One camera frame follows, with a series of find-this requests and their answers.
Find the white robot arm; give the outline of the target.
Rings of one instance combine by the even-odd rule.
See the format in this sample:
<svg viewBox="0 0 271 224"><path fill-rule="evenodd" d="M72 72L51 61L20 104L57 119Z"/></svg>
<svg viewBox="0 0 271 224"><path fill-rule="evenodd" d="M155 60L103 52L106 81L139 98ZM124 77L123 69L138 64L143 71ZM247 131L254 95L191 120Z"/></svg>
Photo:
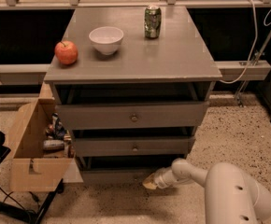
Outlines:
<svg viewBox="0 0 271 224"><path fill-rule="evenodd" d="M176 159L142 184L146 189L166 189L191 182L204 188L206 224L258 224L271 217L269 190L230 163L216 163L204 170Z"/></svg>

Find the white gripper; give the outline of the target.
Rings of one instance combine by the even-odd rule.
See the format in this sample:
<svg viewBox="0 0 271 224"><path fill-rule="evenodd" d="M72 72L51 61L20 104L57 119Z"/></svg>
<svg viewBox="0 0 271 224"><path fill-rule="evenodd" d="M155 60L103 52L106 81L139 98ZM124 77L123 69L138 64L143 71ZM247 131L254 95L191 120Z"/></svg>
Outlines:
<svg viewBox="0 0 271 224"><path fill-rule="evenodd" d="M161 168L155 174L149 175L142 182L146 189L166 189L177 182L177 177L171 167Z"/></svg>

